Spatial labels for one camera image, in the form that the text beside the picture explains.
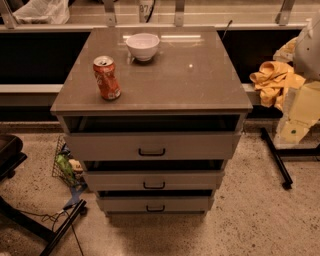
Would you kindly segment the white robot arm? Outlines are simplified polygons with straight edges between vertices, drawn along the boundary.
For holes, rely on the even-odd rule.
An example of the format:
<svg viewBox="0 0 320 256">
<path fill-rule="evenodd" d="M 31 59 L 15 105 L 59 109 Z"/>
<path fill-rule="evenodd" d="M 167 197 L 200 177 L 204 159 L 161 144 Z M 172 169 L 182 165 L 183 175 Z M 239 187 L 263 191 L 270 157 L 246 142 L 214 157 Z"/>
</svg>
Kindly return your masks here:
<svg viewBox="0 0 320 256">
<path fill-rule="evenodd" d="M 299 35 L 283 45 L 274 60 L 293 62 L 294 73 L 305 79 L 284 98 L 274 142 L 280 147 L 297 145 L 320 120 L 320 11 L 307 19 Z"/>
</svg>

